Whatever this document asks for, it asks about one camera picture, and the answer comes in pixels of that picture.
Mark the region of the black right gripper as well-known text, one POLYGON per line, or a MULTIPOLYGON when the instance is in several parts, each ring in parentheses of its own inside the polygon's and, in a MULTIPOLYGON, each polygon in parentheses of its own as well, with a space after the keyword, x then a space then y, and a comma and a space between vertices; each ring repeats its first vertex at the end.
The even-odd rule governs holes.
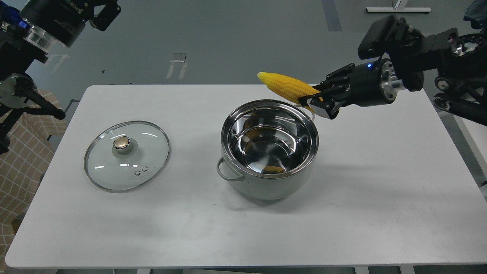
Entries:
POLYGON ((370 107, 393 103, 397 97, 397 83, 399 79, 389 59, 348 64, 312 86, 314 94, 299 97, 298 104, 309 107, 317 116, 333 120, 342 106, 370 107))

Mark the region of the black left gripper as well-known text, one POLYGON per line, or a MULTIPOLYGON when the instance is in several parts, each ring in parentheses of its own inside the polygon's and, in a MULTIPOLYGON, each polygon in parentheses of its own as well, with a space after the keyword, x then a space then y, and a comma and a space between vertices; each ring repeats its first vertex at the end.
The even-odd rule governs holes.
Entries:
POLYGON ((20 16, 53 36, 61 44, 71 47, 90 19, 90 25, 100 31, 121 13, 117 0, 103 0, 103 8, 94 15, 99 0, 30 0, 20 16))

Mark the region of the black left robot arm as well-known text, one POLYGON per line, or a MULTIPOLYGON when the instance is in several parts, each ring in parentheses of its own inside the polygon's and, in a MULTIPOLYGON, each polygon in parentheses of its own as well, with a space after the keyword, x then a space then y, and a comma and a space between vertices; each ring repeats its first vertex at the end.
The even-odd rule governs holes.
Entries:
POLYGON ((2 154, 9 151, 8 133, 23 114, 65 118, 65 112, 40 95, 26 74, 32 62, 46 63, 56 43, 71 47, 87 22, 105 31, 120 12, 116 0, 30 0, 22 10, 1 2, 2 154))

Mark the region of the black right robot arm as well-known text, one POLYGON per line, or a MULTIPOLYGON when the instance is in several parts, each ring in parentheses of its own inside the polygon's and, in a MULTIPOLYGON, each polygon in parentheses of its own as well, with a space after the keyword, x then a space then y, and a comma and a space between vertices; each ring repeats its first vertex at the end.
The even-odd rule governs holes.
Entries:
POLYGON ((438 109, 486 125, 486 36, 458 36, 449 29, 431 36, 409 27, 372 27, 359 45, 365 64, 348 64, 327 75, 298 105, 334 119, 340 108, 388 105, 397 93, 419 91, 424 71, 436 70, 438 109))

